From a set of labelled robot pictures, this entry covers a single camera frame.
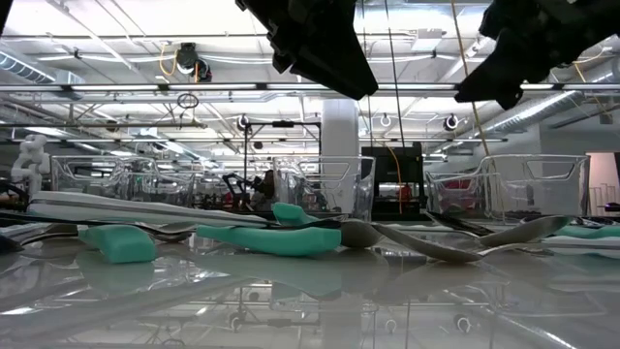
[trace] reflective table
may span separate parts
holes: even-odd
[[[213,246],[165,245],[131,265],[68,240],[4,256],[0,348],[618,348],[617,260]]]

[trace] clear plastic container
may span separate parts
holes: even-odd
[[[193,203],[194,175],[160,174],[152,159],[54,156],[51,190],[175,206]]]
[[[375,182],[372,157],[273,159],[276,200],[308,214],[346,213],[371,220]]]
[[[472,174],[427,173],[427,208],[503,223],[536,215],[587,215],[589,159],[496,155],[482,159]]]

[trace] gray spoon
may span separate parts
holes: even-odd
[[[449,246],[444,246],[435,242],[431,242],[425,239],[412,237],[406,234],[403,234],[397,230],[392,228],[382,226],[379,224],[373,225],[374,229],[379,233],[384,235],[385,237],[398,242],[408,248],[411,248],[427,257],[431,257],[434,259],[438,259],[445,262],[451,263],[470,263],[481,260],[482,258],[488,256],[491,253],[514,250],[518,248],[580,248],[580,245],[566,245],[566,244],[553,244],[553,243],[524,243],[525,241],[531,239],[537,239],[544,236],[548,236],[553,234],[554,232],[562,229],[564,226],[568,225],[571,222],[571,218],[563,217],[563,216],[551,216],[545,217],[541,219],[537,219],[531,223],[537,224],[527,224],[522,225],[517,228],[526,227],[525,230],[519,229],[517,232],[522,233],[511,233],[511,231],[505,231],[504,238],[492,240],[491,242],[502,241],[505,244],[497,247],[492,247],[489,249],[476,249],[476,250],[461,250]]]
[[[535,221],[531,221],[525,224],[518,225],[514,228],[505,230],[504,232],[494,233],[493,231],[488,230],[482,226],[478,226],[476,224],[469,223],[469,222],[464,222],[464,221],[461,221],[460,219],[451,218],[451,217],[449,218],[450,219],[449,224],[445,224],[446,223],[445,219],[447,217],[444,215],[438,216],[437,213],[434,213],[434,212],[427,212],[426,215],[428,215],[428,217],[430,217],[436,223],[453,228],[453,229],[457,229],[456,225],[454,225],[453,222],[459,221],[459,223],[462,225],[460,227],[460,230],[454,231],[455,233],[463,234],[468,237],[474,238],[479,244],[484,245],[486,247],[497,247],[497,246],[502,246],[502,245],[511,244],[511,243],[521,243],[521,242],[533,241],[533,240],[540,239],[540,238],[546,238],[552,235],[553,233],[557,232],[558,230],[564,228],[566,225],[570,224],[572,221],[571,218],[564,217],[564,216],[550,216],[550,217],[539,218]],[[539,224],[533,224],[536,221],[540,219],[545,219],[545,218],[550,218],[550,219],[547,219],[544,222],[541,222]],[[469,230],[466,230],[468,229],[468,227],[473,227],[476,229],[475,231],[469,231]],[[491,233],[486,233],[484,235],[481,235],[479,234],[481,229],[484,229],[487,232],[491,232]]]

